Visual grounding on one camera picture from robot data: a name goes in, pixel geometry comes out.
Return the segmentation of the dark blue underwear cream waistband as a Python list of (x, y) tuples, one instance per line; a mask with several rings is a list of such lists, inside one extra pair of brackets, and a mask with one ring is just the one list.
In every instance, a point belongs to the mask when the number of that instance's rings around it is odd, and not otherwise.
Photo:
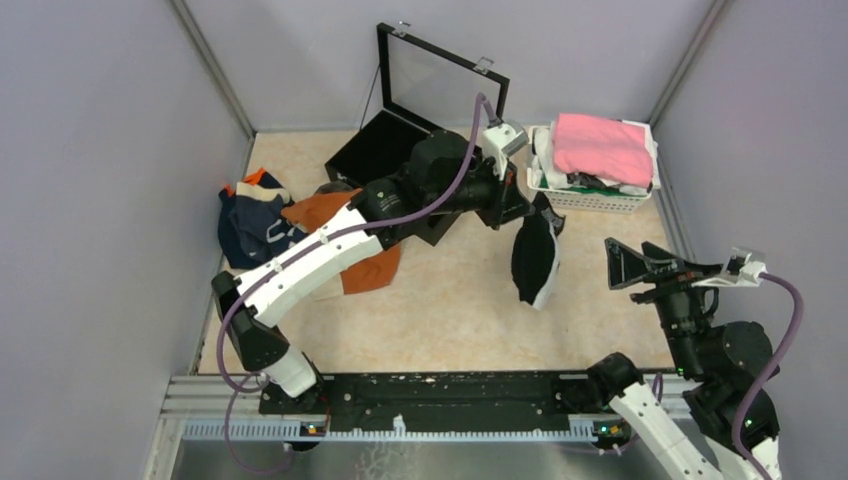
[(239, 182), (235, 206), (229, 215), (236, 232), (237, 269), (250, 269), (284, 253), (302, 241), (307, 233), (282, 215), (293, 206), (288, 190), (282, 185), (262, 186)]

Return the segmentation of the navy underwear orange waistband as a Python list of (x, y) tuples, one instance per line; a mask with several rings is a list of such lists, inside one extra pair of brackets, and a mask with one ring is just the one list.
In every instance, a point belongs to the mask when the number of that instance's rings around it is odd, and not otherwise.
[(218, 192), (220, 213), (217, 236), (221, 250), (229, 265), (234, 269), (252, 269), (271, 257), (268, 231), (278, 220), (278, 209), (270, 200), (248, 196), (255, 194), (252, 188), (258, 187), (260, 193), (278, 187), (279, 183), (264, 168), (244, 177), (244, 195), (238, 195), (237, 189), (227, 184)]

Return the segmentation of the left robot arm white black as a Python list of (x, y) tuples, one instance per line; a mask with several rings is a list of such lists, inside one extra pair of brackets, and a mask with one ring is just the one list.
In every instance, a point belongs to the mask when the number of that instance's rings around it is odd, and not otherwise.
[(497, 121), (470, 139), (433, 131), (397, 172), (369, 182), (304, 240), (244, 274), (216, 275), (222, 322), (216, 342), (231, 341), (242, 367), (280, 388), (292, 410), (314, 410), (320, 373), (278, 328), (283, 316), (332, 277), (418, 234), (433, 217), (474, 212), (496, 230), (529, 215), (533, 208), (511, 160), (528, 142), (512, 121)]

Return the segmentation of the orange underwear cream waistband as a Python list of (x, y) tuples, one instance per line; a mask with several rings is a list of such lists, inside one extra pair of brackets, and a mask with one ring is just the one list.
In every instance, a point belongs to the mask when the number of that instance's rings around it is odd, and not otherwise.
[[(359, 189), (347, 192), (316, 193), (292, 206), (283, 208), (281, 213), (290, 223), (312, 233), (327, 223), (358, 192)], [(327, 300), (387, 287), (397, 273), (400, 258), (401, 247), (396, 245), (335, 275), (314, 290), (310, 296), (313, 300)]]

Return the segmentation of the black underwear white trim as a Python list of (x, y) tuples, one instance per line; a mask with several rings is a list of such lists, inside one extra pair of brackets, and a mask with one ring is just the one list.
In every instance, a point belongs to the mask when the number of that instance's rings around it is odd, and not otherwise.
[(513, 244), (511, 275), (519, 300), (543, 310), (554, 290), (561, 265), (559, 237), (565, 227), (549, 198), (538, 192), (534, 212), (523, 219)]

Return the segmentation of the black display case glass lid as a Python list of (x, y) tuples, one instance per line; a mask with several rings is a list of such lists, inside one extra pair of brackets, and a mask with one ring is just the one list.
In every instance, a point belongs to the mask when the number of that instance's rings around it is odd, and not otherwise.
[[(473, 62), (387, 23), (376, 27), (382, 105), (325, 164), (328, 177), (359, 191), (398, 171), (435, 130), (466, 139), (504, 117), (510, 81), (486, 58)], [(462, 214), (431, 218), (414, 235), (435, 245)]]

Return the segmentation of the olive grey underwear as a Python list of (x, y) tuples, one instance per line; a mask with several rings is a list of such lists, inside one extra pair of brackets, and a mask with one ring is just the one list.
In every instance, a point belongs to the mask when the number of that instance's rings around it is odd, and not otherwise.
[(321, 186), (319, 186), (315, 190), (315, 194), (331, 194), (331, 193), (343, 193), (343, 192), (351, 192), (354, 188), (341, 180), (335, 180), (331, 182), (327, 182)]

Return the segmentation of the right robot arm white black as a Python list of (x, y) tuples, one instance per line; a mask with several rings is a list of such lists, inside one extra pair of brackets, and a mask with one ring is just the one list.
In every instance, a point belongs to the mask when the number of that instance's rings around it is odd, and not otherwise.
[(648, 285), (630, 299), (656, 309), (677, 375), (696, 384), (682, 398), (718, 463), (687, 439), (622, 353), (588, 369), (589, 404), (622, 417), (676, 478), (780, 478), (779, 421), (763, 390), (779, 370), (771, 341), (756, 322), (713, 323), (719, 289), (760, 285), (763, 254), (735, 248), (725, 264), (699, 264), (651, 242), (634, 250), (608, 238), (604, 246), (610, 289)]

